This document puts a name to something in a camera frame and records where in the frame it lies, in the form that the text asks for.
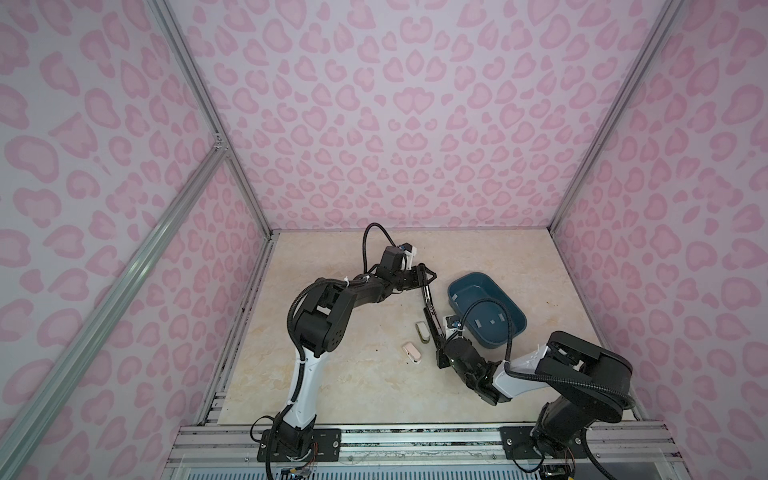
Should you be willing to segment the pink small stapler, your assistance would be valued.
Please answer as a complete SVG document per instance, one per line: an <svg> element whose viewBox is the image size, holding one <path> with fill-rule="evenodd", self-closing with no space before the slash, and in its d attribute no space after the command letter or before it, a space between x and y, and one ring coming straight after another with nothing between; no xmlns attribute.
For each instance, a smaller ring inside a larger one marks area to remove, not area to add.
<svg viewBox="0 0 768 480"><path fill-rule="evenodd" d="M406 342L403 344L402 350L411 363L418 364L421 362L422 354L412 342Z"/></svg>

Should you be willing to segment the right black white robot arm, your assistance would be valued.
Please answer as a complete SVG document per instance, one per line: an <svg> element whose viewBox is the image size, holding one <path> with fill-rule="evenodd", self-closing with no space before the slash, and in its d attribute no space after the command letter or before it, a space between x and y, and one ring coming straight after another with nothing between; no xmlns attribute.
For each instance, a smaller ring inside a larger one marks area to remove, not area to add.
<svg viewBox="0 0 768 480"><path fill-rule="evenodd" d="M584 429L597 421L618 423L635 407L629 361L565 331L552 333L545 346L526 356L496 362L454 333L440 341L437 358L439 367L452 368L492 406L545 386L554 389L558 397L542 407L527 442L545 457L566 453Z"/></svg>

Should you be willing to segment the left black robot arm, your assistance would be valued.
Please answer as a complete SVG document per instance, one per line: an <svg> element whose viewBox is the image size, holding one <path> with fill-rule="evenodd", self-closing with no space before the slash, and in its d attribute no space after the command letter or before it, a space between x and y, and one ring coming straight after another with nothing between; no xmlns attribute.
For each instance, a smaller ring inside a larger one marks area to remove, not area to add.
<svg viewBox="0 0 768 480"><path fill-rule="evenodd" d="M296 350L294 372L286 404L273 417L263 443L267 463L277 455L302 461L314 451L323 371L344 339L353 311L394 294L425 290L437 278L425 264L413 262L415 253L409 243L388 245L377 263L364 259L362 272L353 278L319 278L291 303L286 328Z"/></svg>

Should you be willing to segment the teal plastic tray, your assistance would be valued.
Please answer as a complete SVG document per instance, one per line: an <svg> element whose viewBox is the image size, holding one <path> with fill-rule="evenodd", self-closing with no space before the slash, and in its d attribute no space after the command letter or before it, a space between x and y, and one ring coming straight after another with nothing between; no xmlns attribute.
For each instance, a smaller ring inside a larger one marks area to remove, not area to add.
<svg viewBox="0 0 768 480"><path fill-rule="evenodd" d="M523 333L527 328L527 317L509 295L488 275L472 272L453 281L447 289L453 315L461 317L465 331L487 349L504 346L508 339L508 323L513 335ZM499 317L506 319L500 323ZM478 328L475 320L483 325Z"/></svg>

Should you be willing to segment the aluminium frame diagonal bar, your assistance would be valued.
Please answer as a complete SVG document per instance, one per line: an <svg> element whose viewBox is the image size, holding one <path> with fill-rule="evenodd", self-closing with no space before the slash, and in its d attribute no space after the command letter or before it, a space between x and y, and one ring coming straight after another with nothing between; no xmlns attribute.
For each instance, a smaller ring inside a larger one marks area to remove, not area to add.
<svg viewBox="0 0 768 480"><path fill-rule="evenodd" d="M1 477L27 464L226 158L215 144L24 405L1 442Z"/></svg>

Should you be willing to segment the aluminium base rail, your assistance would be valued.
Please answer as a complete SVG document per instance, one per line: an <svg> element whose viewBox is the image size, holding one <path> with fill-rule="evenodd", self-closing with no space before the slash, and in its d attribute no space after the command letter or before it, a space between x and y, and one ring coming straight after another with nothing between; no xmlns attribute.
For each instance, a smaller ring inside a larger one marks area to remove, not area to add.
<svg viewBox="0 0 768 480"><path fill-rule="evenodd" d="M529 423L337 424L296 462L266 458L265 420L184 427L164 479L688 479L659 422L596 423L562 453L535 450Z"/></svg>

